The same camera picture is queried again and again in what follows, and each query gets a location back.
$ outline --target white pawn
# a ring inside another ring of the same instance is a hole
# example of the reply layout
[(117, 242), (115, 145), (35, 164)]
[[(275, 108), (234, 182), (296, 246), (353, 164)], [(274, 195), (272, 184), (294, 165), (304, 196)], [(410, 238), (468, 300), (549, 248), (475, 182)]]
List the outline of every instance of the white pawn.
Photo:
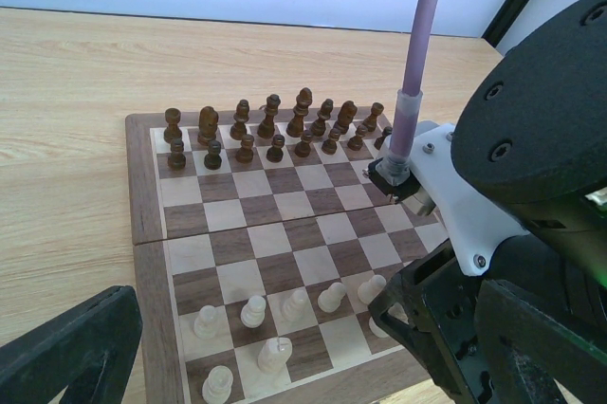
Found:
[(295, 290), (283, 304), (283, 316), (287, 321), (296, 321), (304, 314), (308, 302), (307, 292), (301, 288)]
[(373, 320), (373, 317), (369, 319), (369, 328), (371, 328), (371, 332), (378, 338), (388, 338), (389, 336), (388, 333), (377, 326), (376, 321)]
[(383, 290), (383, 287), (385, 286), (386, 278), (384, 278), (380, 274), (376, 274), (369, 281), (360, 285), (358, 292), (359, 299), (363, 303), (369, 304), (377, 295), (379, 295), (379, 292), (381, 292), (381, 290)]
[(340, 307), (343, 297), (345, 297), (345, 285), (333, 283), (319, 296), (319, 308), (323, 312), (335, 312)]
[(224, 404), (230, 397), (234, 375), (226, 366), (215, 366), (202, 384), (202, 398), (207, 404)]
[(193, 321), (193, 331), (202, 340), (213, 338), (219, 328), (217, 309), (213, 306), (203, 306)]
[(257, 357), (257, 366), (266, 374), (277, 373), (285, 366), (293, 353), (289, 338), (271, 338), (266, 341)]
[(250, 297), (248, 303), (240, 311), (240, 320), (246, 328), (257, 328), (264, 322), (265, 317), (266, 300), (259, 295)]

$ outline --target chess rook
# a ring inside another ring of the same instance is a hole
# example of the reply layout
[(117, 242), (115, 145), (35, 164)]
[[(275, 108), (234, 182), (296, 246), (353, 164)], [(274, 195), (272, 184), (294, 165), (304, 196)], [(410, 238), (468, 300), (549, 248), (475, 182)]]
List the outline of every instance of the chess rook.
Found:
[(270, 162), (280, 162), (283, 160), (283, 147), (285, 146), (285, 137), (276, 134), (272, 139), (272, 146), (267, 149), (266, 158)]
[(289, 338), (271, 338), (266, 341), (257, 357), (257, 366), (266, 373), (278, 373), (293, 354), (293, 344)]
[(305, 304), (309, 297), (301, 288), (295, 290), (283, 304), (283, 317), (287, 321), (297, 321), (304, 314)]
[(253, 295), (240, 311), (240, 321), (246, 328), (257, 328), (266, 317), (266, 300), (259, 295)]
[(391, 134), (392, 134), (391, 126), (386, 126), (383, 128), (383, 131), (381, 131), (381, 137), (378, 137), (376, 139), (376, 141), (373, 143), (373, 146), (375, 146), (376, 150), (381, 149), (381, 145), (383, 145), (384, 140), (386, 139), (386, 137), (388, 137)]
[(204, 107), (198, 117), (198, 143), (207, 146), (217, 138), (219, 114), (212, 107)]
[(377, 117), (383, 113), (383, 105), (379, 102), (373, 102), (371, 105), (371, 114), (364, 119), (362, 124), (367, 131), (374, 132), (377, 129)]
[(371, 332), (378, 338), (388, 338), (388, 333), (377, 326), (376, 321), (373, 320), (373, 317), (369, 319), (369, 328), (371, 329)]
[(348, 148), (354, 151), (360, 151), (364, 145), (362, 139), (367, 135), (367, 128), (363, 124), (359, 124), (356, 134), (348, 140)]
[(340, 139), (340, 131), (335, 127), (329, 132), (329, 137), (322, 143), (322, 151), (326, 155), (334, 155), (338, 151), (338, 140)]
[(295, 149), (293, 150), (295, 154), (299, 157), (308, 157), (310, 156), (310, 142), (312, 141), (312, 133), (310, 131), (303, 131), (302, 133), (302, 141), (300, 141), (297, 145), (295, 145)]
[(240, 140), (240, 149), (236, 152), (236, 160), (241, 164), (249, 164), (253, 160), (253, 143), (251, 134), (244, 134)]
[(348, 132), (348, 128), (354, 119), (355, 114), (358, 112), (358, 108), (352, 101), (346, 101), (341, 106), (340, 112), (338, 113), (338, 120), (333, 126), (334, 129), (340, 131), (340, 134)]
[(215, 366), (202, 384), (202, 398), (207, 404), (224, 404), (231, 394), (234, 375), (226, 366)]
[(293, 107), (295, 116), (286, 126), (286, 133), (291, 137), (299, 137), (304, 131), (304, 118), (309, 112), (308, 107), (312, 104), (312, 91), (309, 88), (302, 89), (295, 102)]
[(205, 156), (204, 164), (209, 170), (217, 170), (221, 167), (221, 143), (217, 140), (209, 142), (209, 152)]
[(193, 331), (202, 340), (214, 338), (219, 328), (219, 316), (213, 306), (203, 306), (193, 321)]
[(341, 300), (345, 297), (345, 285), (333, 283), (319, 296), (319, 308), (322, 312), (331, 313), (338, 310)]
[(364, 304), (369, 304), (379, 295), (379, 292), (386, 286), (386, 278), (380, 274), (376, 274), (366, 283), (362, 283), (359, 287), (359, 300)]
[(181, 129), (178, 126), (181, 121), (181, 112), (176, 108), (169, 108), (164, 112), (164, 119), (167, 121), (167, 128), (164, 130), (164, 141), (171, 143), (174, 138), (181, 138)]
[(236, 105), (236, 113), (234, 113), (234, 123), (230, 128), (230, 137), (234, 140), (241, 140), (243, 135), (247, 133), (247, 126), (245, 123), (248, 121), (248, 101), (241, 99)]
[(274, 136), (274, 117), (278, 115), (278, 106), (281, 104), (281, 98), (277, 94), (272, 94), (266, 99), (266, 108), (264, 113), (266, 117), (257, 128), (257, 135), (261, 138), (272, 138)]
[(181, 170), (186, 166), (186, 156), (183, 154), (183, 140), (174, 138), (171, 140), (171, 153), (169, 154), (169, 168)]
[(326, 122), (331, 119), (331, 112), (333, 111), (333, 100), (325, 100), (319, 112), (317, 113), (318, 118), (310, 126), (310, 132), (315, 137), (322, 137), (326, 132)]

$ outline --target table surface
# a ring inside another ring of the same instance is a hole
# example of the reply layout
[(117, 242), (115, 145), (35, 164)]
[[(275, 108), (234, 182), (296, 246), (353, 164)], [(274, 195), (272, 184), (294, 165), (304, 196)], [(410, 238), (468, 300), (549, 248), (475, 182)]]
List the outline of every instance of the table surface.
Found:
[[(110, 285), (135, 285), (124, 118), (174, 106), (381, 101), (409, 35), (0, 9), (0, 345)], [(434, 36), (421, 118), (456, 121), (500, 61)], [(145, 401), (139, 353), (125, 403)], [(426, 381), (382, 403), (450, 402)]]

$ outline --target dark brown pawn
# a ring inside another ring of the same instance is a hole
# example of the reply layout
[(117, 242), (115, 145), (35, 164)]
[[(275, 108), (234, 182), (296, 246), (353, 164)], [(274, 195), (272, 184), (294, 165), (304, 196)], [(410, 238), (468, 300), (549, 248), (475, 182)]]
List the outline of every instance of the dark brown pawn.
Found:
[(362, 124), (359, 124), (359, 127), (357, 127), (356, 134), (348, 140), (348, 148), (354, 151), (359, 151), (360, 148), (362, 148), (362, 145), (364, 144), (362, 142), (362, 138), (366, 135), (367, 128)]
[(251, 134), (244, 134), (240, 141), (240, 149), (236, 152), (236, 160), (241, 164), (249, 164), (253, 160), (253, 143)]
[(230, 137), (234, 140), (241, 140), (243, 135), (247, 133), (247, 126), (245, 123), (248, 121), (248, 101), (242, 99), (236, 105), (236, 113), (234, 113), (234, 123), (230, 129)]
[(285, 146), (285, 137), (276, 134), (272, 139), (272, 146), (267, 149), (266, 157), (270, 162), (280, 162), (283, 160), (283, 147)]
[(348, 132), (348, 128), (354, 119), (355, 114), (358, 112), (358, 108), (352, 101), (346, 101), (341, 106), (341, 110), (338, 113), (338, 120), (333, 126), (334, 129), (340, 131), (340, 134)]
[(171, 140), (171, 153), (169, 154), (169, 168), (181, 170), (186, 166), (186, 155), (183, 154), (183, 140), (174, 138)]
[(388, 137), (391, 134), (392, 134), (392, 127), (386, 126), (383, 128), (383, 131), (381, 132), (381, 137), (378, 137), (376, 139), (375, 143), (373, 144), (373, 146), (376, 147), (376, 150), (381, 149), (381, 145), (383, 145), (384, 140), (386, 139), (386, 137)]
[(321, 149), (326, 155), (334, 155), (338, 151), (338, 140), (340, 139), (340, 130), (337, 128), (331, 129), (329, 138), (322, 143)]
[(379, 102), (373, 102), (371, 105), (371, 115), (364, 119), (362, 124), (367, 131), (373, 132), (377, 129), (377, 117), (383, 113), (383, 105)]
[(295, 98), (293, 113), (295, 116), (286, 127), (286, 133), (292, 137), (299, 137), (304, 131), (304, 118), (309, 113), (308, 107), (312, 104), (312, 91), (304, 88)]
[(302, 141), (295, 145), (295, 154), (299, 157), (310, 156), (310, 142), (312, 141), (312, 133), (310, 131), (303, 131)]
[(200, 110), (200, 117), (198, 117), (198, 143), (206, 146), (211, 140), (217, 138), (218, 122), (219, 115), (215, 112), (214, 108), (205, 107)]
[(209, 142), (209, 152), (205, 156), (205, 167), (209, 170), (217, 170), (221, 167), (221, 143), (217, 140), (211, 140)]
[(181, 138), (181, 129), (179, 129), (179, 122), (181, 121), (181, 112), (176, 108), (169, 108), (164, 112), (164, 119), (166, 119), (168, 126), (164, 130), (164, 141), (171, 143), (173, 138)]
[(257, 128), (257, 135), (261, 138), (272, 138), (274, 136), (274, 117), (278, 115), (278, 106), (281, 104), (281, 98), (277, 94), (272, 94), (266, 99), (266, 108), (264, 113), (266, 117)]
[(332, 99), (325, 100), (321, 105), (321, 109), (319, 110), (319, 113), (317, 113), (317, 115), (319, 116), (318, 119), (316, 119), (312, 123), (312, 126), (310, 127), (310, 131), (312, 132), (313, 136), (322, 137), (324, 135), (324, 133), (326, 132), (326, 123), (325, 122), (331, 119), (332, 111), (333, 111), (333, 100)]

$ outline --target wooden chessboard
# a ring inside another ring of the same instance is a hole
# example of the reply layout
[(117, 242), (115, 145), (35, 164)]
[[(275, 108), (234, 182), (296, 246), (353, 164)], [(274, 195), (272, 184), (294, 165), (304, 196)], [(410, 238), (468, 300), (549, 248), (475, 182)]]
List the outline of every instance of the wooden chessboard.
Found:
[[(308, 127), (317, 111), (310, 109)], [(220, 364), (234, 375), (228, 402), (367, 404), (428, 377), (395, 341), (371, 333), (357, 297), (374, 273), (390, 279), (446, 239), (434, 216), (390, 205), (362, 176), (377, 155), (373, 142), (389, 125), (379, 117), (365, 146), (350, 150), (346, 142), (369, 112), (359, 108), (334, 155), (323, 153), (323, 138), (315, 138), (310, 156), (301, 158), (293, 153), (299, 140), (285, 133), (293, 114), (280, 110), (275, 132), (285, 136), (285, 157), (272, 163), (266, 159), (271, 140), (256, 135), (264, 113), (251, 111), (250, 164), (235, 159), (240, 143), (230, 138), (233, 112), (219, 112), (223, 164), (216, 171), (203, 165), (198, 113), (181, 116), (187, 164), (180, 171), (167, 165), (163, 114), (126, 119), (149, 403), (202, 403), (202, 383)], [(323, 313), (318, 296), (336, 281), (347, 295), (338, 311)], [(297, 288), (305, 289), (310, 305), (291, 323), (280, 307)], [(264, 323), (248, 329), (240, 310), (252, 295), (265, 296), (268, 305)], [(211, 341), (193, 333), (206, 304), (220, 314)], [(266, 375), (255, 361), (264, 341), (276, 336), (291, 339), (293, 355), (282, 371)]]

